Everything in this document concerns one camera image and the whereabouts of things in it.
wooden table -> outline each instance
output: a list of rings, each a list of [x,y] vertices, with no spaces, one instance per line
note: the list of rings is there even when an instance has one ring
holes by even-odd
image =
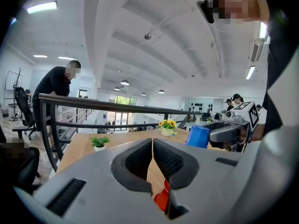
[[[168,139],[174,142],[179,142],[185,144],[185,141],[188,137],[189,132],[183,129],[176,129],[177,134],[171,137],[165,137],[161,134],[161,131],[158,129],[147,130],[147,131],[138,131],[131,133],[107,133],[107,134],[88,134],[88,133],[77,133],[73,140],[70,142],[56,173],[63,171],[65,168],[70,166],[72,163],[81,159],[88,154],[94,153],[94,149],[91,146],[90,138],[91,137],[104,137],[107,136],[110,138],[110,142],[106,144],[106,148],[114,147],[123,143],[132,142],[136,140],[143,140],[147,138],[160,138]],[[209,149],[222,150],[218,148],[213,148],[210,144],[208,145]],[[164,176],[161,173],[159,167],[157,166],[154,159],[152,159],[149,169],[147,181],[152,184],[153,196],[161,192],[164,188]]]

white ceiling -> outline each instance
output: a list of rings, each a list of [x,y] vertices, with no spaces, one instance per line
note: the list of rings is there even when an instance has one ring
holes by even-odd
[[[51,1],[57,1],[57,10],[26,11]],[[7,41],[38,66],[66,65],[58,56],[75,57],[100,88],[111,91],[122,79],[130,82],[129,93],[137,89],[136,95],[193,74],[200,81],[245,80],[259,23],[216,20],[210,25],[196,1],[28,0]],[[144,39],[146,33],[150,40]],[[266,57],[265,46],[252,80],[264,82]]]

potted plant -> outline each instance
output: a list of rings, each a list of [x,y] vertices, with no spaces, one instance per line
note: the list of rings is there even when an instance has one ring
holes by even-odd
[[[108,137],[103,138],[90,138],[92,142],[92,147],[94,148],[94,151],[100,151],[106,148],[105,144],[110,142],[110,139]]]
[[[175,128],[177,127],[177,123],[174,120],[163,120],[159,123],[159,129],[161,130],[161,134],[164,136],[172,136],[176,133]]]

air conditioner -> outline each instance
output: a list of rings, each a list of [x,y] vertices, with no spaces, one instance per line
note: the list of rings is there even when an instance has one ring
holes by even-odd
[[[258,59],[260,58],[264,42],[265,42],[264,39],[261,38],[255,39],[254,47],[251,55],[252,62],[257,62]]]

